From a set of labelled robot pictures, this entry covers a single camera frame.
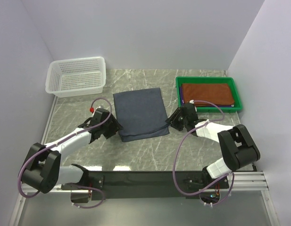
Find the purple towel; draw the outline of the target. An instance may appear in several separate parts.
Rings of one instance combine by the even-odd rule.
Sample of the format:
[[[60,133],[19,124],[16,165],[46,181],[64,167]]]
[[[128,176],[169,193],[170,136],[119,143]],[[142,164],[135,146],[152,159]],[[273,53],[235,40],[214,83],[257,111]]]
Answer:
[[[182,87],[179,87],[179,99],[180,99],[180,104],[184,104],[184,99],[183,99],[183,89]],[[234,107],[234,105],[217,105],[218,107]],[[201,107],[213,107],[212,105],[209,105],[209,104],[204,104],[204,105],[201,105]]]

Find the grey towel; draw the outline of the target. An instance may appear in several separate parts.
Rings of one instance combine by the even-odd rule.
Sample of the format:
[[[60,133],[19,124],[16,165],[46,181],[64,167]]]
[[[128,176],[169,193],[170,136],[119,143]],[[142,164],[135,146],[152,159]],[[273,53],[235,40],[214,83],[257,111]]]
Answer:
[[[119,131],[122,142],[169,134],[160,88],[115,93],[113,99],[116,119],[123,127]]]

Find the orange brown towel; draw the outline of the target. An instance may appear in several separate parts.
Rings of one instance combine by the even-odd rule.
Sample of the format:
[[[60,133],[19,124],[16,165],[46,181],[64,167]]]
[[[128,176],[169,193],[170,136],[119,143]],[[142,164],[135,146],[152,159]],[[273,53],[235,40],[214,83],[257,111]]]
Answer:
[[[194,101],[195,106],[211,106],[211,102],[217,106],[231,106],[234,98],[230,87],[226,83],[184,83],[181,85],[183,101]]]

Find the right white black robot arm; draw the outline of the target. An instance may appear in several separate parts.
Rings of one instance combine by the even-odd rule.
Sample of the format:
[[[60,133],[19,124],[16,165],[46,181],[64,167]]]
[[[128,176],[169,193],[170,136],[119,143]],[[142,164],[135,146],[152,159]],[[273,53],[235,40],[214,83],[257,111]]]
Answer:
[[[207,188],[213,188],[219,177],[260,159],[260,152],[246,126],[227,126],[217,122],[200,119],[193,101],[178,107],[166,119],[166,123],[177,131],[186,129],[196,137],[207,138],[220,145],[222,157],[202,170],[202,183]]]

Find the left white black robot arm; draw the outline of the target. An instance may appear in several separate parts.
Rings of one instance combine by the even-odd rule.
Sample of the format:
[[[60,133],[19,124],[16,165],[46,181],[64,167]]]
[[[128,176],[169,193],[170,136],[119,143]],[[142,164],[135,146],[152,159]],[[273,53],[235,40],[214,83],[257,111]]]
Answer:
[[[78,189],[92,185],[89,171],[78,164],[62,167],[61,162],[78,149],[104,136],[109,139],[122,130],[113,114],[103,108],[92,110],[86,119],[70,134],[47,144],[33,144],[18,175],[18,188],[27,184],[46,194],[56,185],[73,184]]]

